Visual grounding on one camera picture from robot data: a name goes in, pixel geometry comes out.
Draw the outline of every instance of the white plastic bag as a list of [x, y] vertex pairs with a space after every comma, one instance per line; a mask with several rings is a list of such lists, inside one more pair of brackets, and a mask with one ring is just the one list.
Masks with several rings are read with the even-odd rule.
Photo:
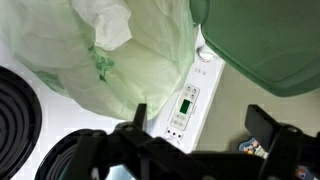
[[72, 7], [95, 29], [95, 46], [112, 51], [132, 38], [124, 0], [72, 0]]
[[132, 120], [139, 103], [156, 116], [179, 89], [194, 57], [188, 0], [127, 0], [132, 38], [113, 51], [71, 0], [1, 0], [0, 28], [16, 58], [51, 89], [82, 107]]

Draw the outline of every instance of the digital display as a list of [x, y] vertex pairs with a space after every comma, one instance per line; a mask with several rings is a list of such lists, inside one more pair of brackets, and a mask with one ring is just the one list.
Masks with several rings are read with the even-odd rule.
[[183, 114], [187, 114], [188, 112], [188, 109], [189, 109], [189, 106], [190, 106], [190, 101], [188, 100], [183, 100], [183, 103], [182, 103], [182, 106], [181, 106], [181, 109], [180, 109], [180, 112], [183, 113]]

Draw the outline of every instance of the electric stove burner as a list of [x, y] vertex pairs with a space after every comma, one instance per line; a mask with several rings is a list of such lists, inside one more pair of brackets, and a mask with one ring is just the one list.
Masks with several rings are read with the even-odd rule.
[[32, 88], [0, 67], [0, 179], [10, 179], [27, 161], [41, 123], [40, 103]]
[[79, 137], [91, 131], [78, 130], [61, 139], [42, 161], [35, 179], [58, 180], [76, 150]]

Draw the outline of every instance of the black coil burner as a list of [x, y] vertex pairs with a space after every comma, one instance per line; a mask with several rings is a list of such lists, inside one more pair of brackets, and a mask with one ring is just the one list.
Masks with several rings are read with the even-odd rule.
[[10, 179], [27, 161], [41, 131], [39, 100], [18, 75], [0, 67], [0, 179]]
[[58, 180], [76, 150], [80, 136], [91, 131], [88, 129], [78, 130], [61, 139], [42, 161], [35, 179]]

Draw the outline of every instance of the white stovetop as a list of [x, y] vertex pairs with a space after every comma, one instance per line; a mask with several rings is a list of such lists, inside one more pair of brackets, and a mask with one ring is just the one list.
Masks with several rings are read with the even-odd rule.
[[[217, 68], [217, 71], [219, 72], [216, 72], [216, 74], [221, 74], [223, 70], [223, 65], [221, 65], [221, 63], [219, 64], [220, 65]], [[43, 119], [39, 140], [28, 161], [13, 177], [13, 180], [34, 179], [38, 167], [46, 154], [60, 139], [70, 134], [71, 132], [79, 129], [100, 129], [110, 134], [113, 132], [117, 124], [123, 122], [119, 119], [100, 116], [95, 113], [89, 112], [81, 108], [74, 100], [61, 96], [49, 89], [42, 81], [40, 81], [36, 77], [36, 75], [34, 75], [29, 69], [27, 69], [12, 57], [10, 50], [1, 39], [0, 66], [13, 71], [14, 73], [22, 77], [25, 81], [27, 81], [28, 84], [36, 92], [42, 107]], [[214, 83], [215, 86], [217, 86], [220, 76], [217, 75], [216, 78], [217, 81]], [[168, 109], [169, 106], [171, 107], [173, 105], [174, 101], [168, 101], [166, 109]], [[203, 121], [205, 121], [206, 113], [207, 112], [204, 112], [202, 115], [204, 116]], [[147, 132], [151, 132], [153, 129], [153, 125], [159, 124], [159, 119], [161, 118], [148, 121]], [[193, 131], [192, 133], [199, 137], [201, 134], [201, 130], [202, 127], [200, 127], [199, 132]], [[194, 141], [195, 142], [192, 143], [196, 144], [198, 138], [194, 138]]]

